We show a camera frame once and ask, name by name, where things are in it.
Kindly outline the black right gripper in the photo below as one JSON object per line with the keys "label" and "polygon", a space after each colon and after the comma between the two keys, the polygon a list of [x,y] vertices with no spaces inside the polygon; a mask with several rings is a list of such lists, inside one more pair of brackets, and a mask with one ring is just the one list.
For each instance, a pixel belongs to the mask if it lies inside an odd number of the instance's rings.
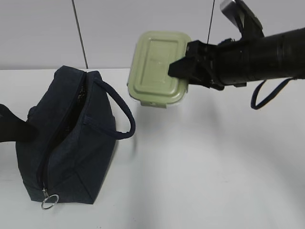
{"label": "black right gripper", "polygon": [[187,43],[185,57],[169,65],[168,75],[175,78],[187,78],[191,85],[199,85],[224,90],[228,84],[220,79],[220,69],[224,64],[220,61],[220,55],[231,52],[247,44],[240,39],[225,39],[219,44],[207,44],[200,40]]}

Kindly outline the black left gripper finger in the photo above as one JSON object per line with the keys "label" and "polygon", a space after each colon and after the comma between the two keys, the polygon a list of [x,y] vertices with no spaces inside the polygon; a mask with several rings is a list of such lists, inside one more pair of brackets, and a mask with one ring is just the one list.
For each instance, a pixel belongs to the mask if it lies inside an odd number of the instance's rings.
{"label": "black left gripper finger", "polygon": [[30,142],[38,136],[38,129],[0,105],[0,142]]}

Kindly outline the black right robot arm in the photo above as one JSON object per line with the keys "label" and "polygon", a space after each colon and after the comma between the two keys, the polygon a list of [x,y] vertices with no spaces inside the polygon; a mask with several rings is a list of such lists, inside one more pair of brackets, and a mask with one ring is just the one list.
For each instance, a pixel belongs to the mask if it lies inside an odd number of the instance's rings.
{"label": "black right robot arm", "polygon": [[305,30],[238,41],[226,39],[218,45],[192,41],[187,43],[184,57],[170,63],[168,75],[218,91],[254,81],[304,79]]}

